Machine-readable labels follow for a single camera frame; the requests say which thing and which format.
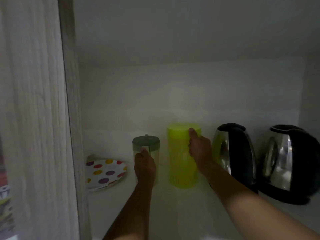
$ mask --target person's left hand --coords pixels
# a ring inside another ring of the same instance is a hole
[[[136,154],[134,170],[136,172],[138,183],[153,186],[156,178],[156,164],[146,149],[142,149]]]

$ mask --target person's left arm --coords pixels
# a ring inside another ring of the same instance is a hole
[[[134,170],[138,184],[103,240],[148,239],[151,191],[156,177],[156,165],[147,151],[136,154]]]

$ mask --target hand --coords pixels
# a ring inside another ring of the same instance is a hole
[[[210,164],[213,163],[210,140],[203,136],[198,137],[193,128],[189,129],[189,136],[189,154],[194,158],[199,171],[207,177]]]
[[[153,186],[157,169],[154,159],[146,149],[143,148],[140,153],[136,154],[134,170],[138,178],[138,183]]]

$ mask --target yellow dot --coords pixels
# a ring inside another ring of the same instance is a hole
[[[102,173],[102,170],[98,170],[98,171],[94,171],[94,172],[93,172],[94,175],[98,175],[98,174],[100,174],[100,173]]]

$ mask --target forearm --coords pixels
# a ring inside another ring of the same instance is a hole
[[[152,185],[138,183],[127,203],[115,219],[103,240],[130,236],[148,239]]]
[[[320,239],[317,233],[277,210],[218,164],[210,165],[206,177],[247,240]]]

